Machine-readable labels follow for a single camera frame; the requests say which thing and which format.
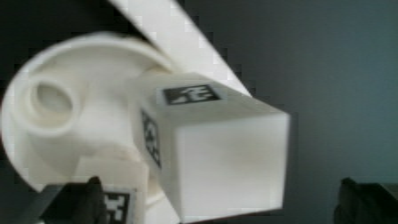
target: white plastic object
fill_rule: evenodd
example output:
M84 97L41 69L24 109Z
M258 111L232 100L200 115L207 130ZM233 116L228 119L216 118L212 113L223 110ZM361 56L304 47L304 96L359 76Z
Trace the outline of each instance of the white plastic object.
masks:
M79 120L88 81L63 69L33 74L15 91L13 115L34 135L68 133Z
M11 164L38 191L49 184L73 181L82 157L141 161L121 87L125 79L141 76L153 67L162 67L171 73L180 71L139 39L111 33L84 35L61 42L24 65L2 103L2 141ZM59 102L52 101L57 90L72 101L70 119L50 127L18 110L34 103L22 93L34 93L45 83L54 88L54 91L43 91L50 104ZM152 181L148 184L155 190L148 191L146 208L164 198L162 189L153 187ZM175 214L171 207L166 209L160 213Z
M185 73L251 95L176 0L109 0Z
M184 223L283 207L288 114L198 74L130 79L137 148Z

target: circular hole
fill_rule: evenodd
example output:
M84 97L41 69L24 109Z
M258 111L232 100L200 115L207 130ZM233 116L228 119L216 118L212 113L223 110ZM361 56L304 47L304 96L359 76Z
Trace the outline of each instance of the circular hole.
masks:
M59 88L45 83L38 86L38 101L49 112L72 113L72 99Z

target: white spool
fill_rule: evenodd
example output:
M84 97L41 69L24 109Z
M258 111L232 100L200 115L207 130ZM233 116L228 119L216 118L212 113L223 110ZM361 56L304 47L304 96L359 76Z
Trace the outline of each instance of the white spool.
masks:
M2 103L2 140L11 164L38 191L73 181L82 156L141 160L120 86L155 67L180 72L146 42L109 33L61 42L24 65ZM148 184L146 205L155 205L164 191ZM162 214L176 216L171 207Z

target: white cylindrical part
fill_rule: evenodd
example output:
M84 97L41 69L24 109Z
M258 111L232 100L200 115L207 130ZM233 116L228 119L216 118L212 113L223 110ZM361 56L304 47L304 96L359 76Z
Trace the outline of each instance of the white cylindrical part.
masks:
M22 80L15 91L13 115L20 126L36 136L59 136L72 130L82 111L88 84L50 69Z

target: cube face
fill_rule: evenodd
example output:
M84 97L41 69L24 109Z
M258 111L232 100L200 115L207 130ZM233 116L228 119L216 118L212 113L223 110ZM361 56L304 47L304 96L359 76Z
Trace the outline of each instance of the cube face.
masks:
M288 114L201 76L134 88L136 143L182 221L281 208Z
M281 208L287 129L283 113L178 128L185 222Z

